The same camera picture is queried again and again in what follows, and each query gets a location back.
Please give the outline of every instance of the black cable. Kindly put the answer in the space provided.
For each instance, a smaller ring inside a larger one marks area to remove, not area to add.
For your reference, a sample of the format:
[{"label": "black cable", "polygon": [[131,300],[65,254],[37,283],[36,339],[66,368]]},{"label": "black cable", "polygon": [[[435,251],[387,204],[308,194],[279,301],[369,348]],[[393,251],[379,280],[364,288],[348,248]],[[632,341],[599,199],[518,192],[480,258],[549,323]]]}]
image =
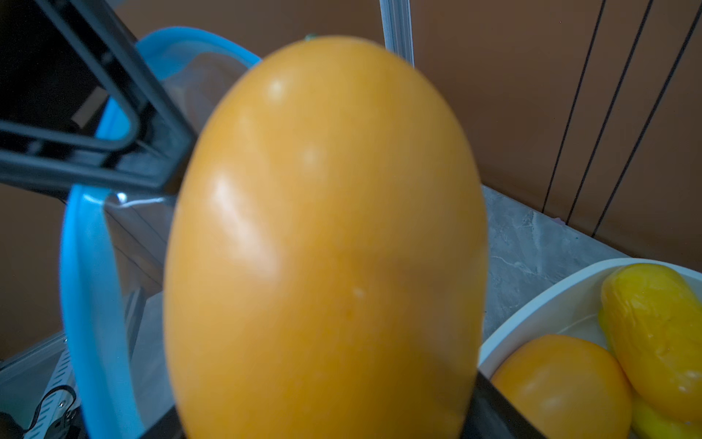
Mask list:
[{"label": "black cable", "polygon": [[578,197],[580,192],[583,190],[583,185],[585,184],[585,179],[588,177],[588,172],[590,171],[590,166],[592,165],[592,160],[595,158],[595,153],[597,152],[597,147],[600,146],[600,140],[602,139],[602,134],[604,129],[607,127],[607,122],[609,121],[609,116],[614,108],[614,103],[616,102],[617,96],[619,96],[619,90],[621,89],[621,84],[624,82],[624,77],[626,76],[627,70],[629,70],[629,64],[631,64],[631,58],[634,56],[634,51],[636,51],[636,46],[639,44],[639,38],[641,37],[641,32],[644,30],[646,25],[646,20],[649,17],[649,12],[651,12],[651,5],[653,5],[654,0],[649,0],[646,5],[646,11],[644,12],[644,17],[641,19],[641,24],[639,25],[639,30],[636,32],[636,37],[634,38],[634,44],[631,45],[631,50],[629,51],[629,56],[626,58],[626,63],[624,63],[624,70],[621,72],[619,77],[619,82],[614,89],[614,96],[609,103],[609,108],[607,108],[607,113],[604,116],[604,121],[602,121],[602,127],[600,128],[600,133],[597,134],[597,140],[595,141],[595,146],[592,148],[592,153],[590,154],[590,159],[588,160],[588,165],[585,167],[585,172],[580,180],[580,185],[578,186],[578,192],[575,193],[575,198],[573,198],[573,204],[571,205],[571,210],[568,212],[568,217],[566,218],[566,225],[570,222],[571,216],[573,216],[573,211],[575,210],[575,205],[578,202]]},{"label": "black cable", "polygon": [[46,392],[46,394],[41,399],[41,401],[39,401],[39,404],[37,405],[37,409],[34,411],[34,417],[32,418],[32,423],[29,425],[29,428],[27,428],[25,430],[25,433],[28,432],[29,430],[33,429],[34,426],[36,426],[37,421],[39,420],[39,413],[41,411],[41,405],[44,403],[44,400],[46,399],[46,397],[48,397],[52,393],[56,393],[58,391],[67,391],[68,393],[71,394],[71,396],[73,397],[73,401],[71,401],[71,403],[68,405],[68,407],[66,407],[65,413],[68,413],[68,411],[71,410],[71,406],[74,404],[74,402],[76,402],[76,399],[77,399],[76,391],[73,390],[73,388],[71,386],[66,386],[63,384],[61,386],[56,386],[56,387],[52,388],[50,391]]},{"label": "black cable", "polygon": [[629,169],[629,165],[631,164],[632,159],[634,158],[634,154],[636,151],[639,149],[639,145],[641,145],[641,141],[644,138],[644,135],[646,134],[646,130],[649,128],[649,125],[651,123],[651,120],[654,118],[654,114],[656,114],[656,110],[658,109],[658,104],[661,103],[663,100],[663,95],[665,94],[665,90],[668,89],[668,85],[670,84],[670,80],[672,79],[673,75],[675,74],[675,70],[677,69],[677,65],[680,63],[680,59],[682,58],[683,53],[685,53],[685,49],[687,48],[687,44],[690,42],[690,38],[692,37],[692,34],[695,32],[695,28],[697,27],[697,22],[700,20],[700,14],[702,14],[702,3],[700,3],[699,8],[697,8],[697,14],[695,15],[695,18],[692,20],[692,25],[690,25],[690,30],[687,31],[687,35],[685,36],[685,40],[682,42],[682,47],[680,47],[680,52],[677,53],[677,57],[675,57],[675,61],[673,62],[673,66],[670,68],[670,71],[668,73],[668,77],[665,78],[665,82],[663,83],[663,87],[661,88],[660,93],[658,93],[658,98],[656,99],[656,102],[654,103],[653,108],[651,108],[651,112],[649,113],[649,116],[646,118],[646,122],[644,123],[644,127],[641,129],[641,133],[639,134],[639,138],[636,139],[636,143],[634,144],[634,148],[631,150],[631,153],[629,154],[629,158],[626,161],[626,164],[624,164],[624,169],[622,169],[621,174],[619,174],[619,179],[616,181],[616,184],[614,185],[614,189],[612,190],[612,193],[609,195],[609,199],[607,200],[607,204],[604,205],[604,210],[602,210],[602,215],[600,215],[600,219],[597,220],[597,225],[595,226],[595,229],[592,231],[592,237],[595,236],[597,233],[597,229],[600,228],[600,224],[602,224],[602,219],[604,219],[604,215],[607,213],[607,209],[609,209],[609,205],[612,203],[612,200],[614,199],[614,195],[616,194],[616,191],[619,189],[619,185],[621,184],[621,181],[624,179],[624,174],[626,173],[627,169]]},{"label": "black cable", "polygon": [[568,122],[566,122],[566,128],[563,131],[563,138],[561,139],[561,146],[558,148],[558,154],[556,155],[556,162],[553,165],[553,172],[551,173],[551,180],[548,182],[548,189],[546,190],[546,196],[543,198],[543,207],[541,208],[541,213],[546,209],[546,202],[548,201],[548,195],[551,193],[551,186],[553,185],[553,179],[556,176],[556,168],[558,167],[558,161],[561,160],[561,153],[563,152],[563,144],[566,142],[566,136],[568,135],[568,128],[570,128],[571,120],[573,119],[573,111],[575,111],[575,104],[578,102],[578,95],[580,94],[580,87],[583,85],[583,78],[585,77],[585,71],[588,69],[588,63],[590,62],[590,54],[592,53],[592,47],[595,45],[595,37],[597,36],[597,29],[600,27],[600,21],[602,20],[602,13],[604,12],[604,5],[607,0],[602,0],[602,5],[600,5],[600,13],[597,14],[597,21],[595,21],[595,29],[592,31],[592,38],[590,39],[590,47],[588,47],[588,54],[585,55],[585,63],[583,64],[583,71],[580,73],[580,79],[578,80],[578,88],[575,89],[575,96],[573,97],[573,104],[571,105],[571,111],[568,114]]}]

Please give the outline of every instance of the gray marble countertop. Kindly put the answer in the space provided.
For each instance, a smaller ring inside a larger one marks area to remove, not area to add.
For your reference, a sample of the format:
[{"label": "gray marble countertop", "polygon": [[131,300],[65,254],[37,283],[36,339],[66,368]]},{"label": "gray marble countertop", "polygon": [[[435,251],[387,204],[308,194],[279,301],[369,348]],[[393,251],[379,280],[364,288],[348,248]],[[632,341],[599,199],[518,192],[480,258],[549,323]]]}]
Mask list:
[{"label": "gray marble countertop", "polygon": [[[605,259],[626,257],[591,237],[490,188],[490,269],[483,340],[554,283]],[[148,428],[173,406],[163,342],[163,293],[148,299],[131,361],[132,382]]]},{"label": "gray marble countertop", "polygon": [[627,255],[483,187],[490,269],[483,341],[556,282],[596,262]]}]

